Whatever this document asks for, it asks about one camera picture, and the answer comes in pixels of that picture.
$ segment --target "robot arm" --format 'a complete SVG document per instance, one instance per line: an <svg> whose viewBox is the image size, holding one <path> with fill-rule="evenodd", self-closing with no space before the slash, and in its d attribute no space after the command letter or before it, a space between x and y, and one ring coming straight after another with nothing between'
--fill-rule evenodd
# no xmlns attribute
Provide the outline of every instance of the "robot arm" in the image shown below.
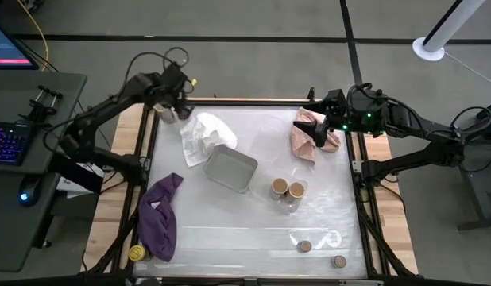
<svg viewBox="0 0 491 286"><path fill-rule="evenodd" d="M423 119L401 101L371 88L370 83L353 86L346 98L342 90L329 91L323 101L304 106L325 114L323 124L293 122L293 125L311 136L318 147L325 143L327 130L334 129L372 134L373 137L383 133L400 138L413 136L431 142L416 153L383 162L362 162L358 170L365 183L377 184L390 173L427 164L453 167L464 159L464 142L458 129Z"/></svg>
<svg viewBox="0 0 491 286"><path fill-rule="evenodd" d="M136 103L147 106L161 104L174 107L180 119L187 119L193 106L187 104L184 84L188 77L176 63L166 67L162 74L139 73L129 79L116 95L110 95L100 104L78 114L60 140L60 147L75 162L92 162L99 167L109 165L119 171L134 185L144 179L143 166L134 155L120 156L95 147L95 132L98 127Z"/></svg>

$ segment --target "gray tray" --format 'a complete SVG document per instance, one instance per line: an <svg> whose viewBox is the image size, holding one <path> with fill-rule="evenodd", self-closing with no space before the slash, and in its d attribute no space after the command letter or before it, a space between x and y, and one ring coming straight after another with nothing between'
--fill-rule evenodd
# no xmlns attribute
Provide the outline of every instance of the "gray tray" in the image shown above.
<svg viewBox="0 0 491 286"><path fill-rule="evenodd" d="M208 178L244 193L256 172L258 162L239 151L225 145L217 145L212 150L211 157L203 166Z"/></svg>

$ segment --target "backlit keyboard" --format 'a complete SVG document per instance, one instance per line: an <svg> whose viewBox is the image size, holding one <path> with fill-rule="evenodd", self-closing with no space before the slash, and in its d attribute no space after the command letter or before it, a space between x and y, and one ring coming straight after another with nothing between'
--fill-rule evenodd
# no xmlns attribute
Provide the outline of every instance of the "backlit keyboard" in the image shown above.
<svg viewBox="0 0 491 286"><path fill-rule="evenodd" d="M31 133L29 124L0 122L0 164L21 165Z"/></svg>

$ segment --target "purple cloth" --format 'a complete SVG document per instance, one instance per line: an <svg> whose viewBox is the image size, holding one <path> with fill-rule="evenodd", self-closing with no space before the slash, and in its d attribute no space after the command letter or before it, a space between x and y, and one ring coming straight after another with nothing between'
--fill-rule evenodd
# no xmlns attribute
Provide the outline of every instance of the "purple cloth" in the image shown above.
<svg viewBox="0 0 491 286"><path fill-rule="evenodd" d="M176 220L170 202L184 178L175 173L156 182L140 201L138 233L155 257L170 261L175 253ZM154 209L152 203L159 203Z"/></svg>

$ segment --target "small paper cup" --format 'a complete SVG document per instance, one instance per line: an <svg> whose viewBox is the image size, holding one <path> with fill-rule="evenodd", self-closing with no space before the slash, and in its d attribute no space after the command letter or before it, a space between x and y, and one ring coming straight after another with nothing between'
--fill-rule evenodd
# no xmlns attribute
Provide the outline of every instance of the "small paper cup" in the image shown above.
<svg viewBox="0 0 491 286"><path fill-rule="evenodd" d="M290 203L302 199L303 195L306 193L306 188L298 182L293 183L288 192L286 193L286 200Z"/></svg>
<svg viewBox="0 0 491 286"><path fill-rule="evenodd" d="M275 179L270 185L270 196L279 199L288 190L288 182L285 179Z"/></svg>

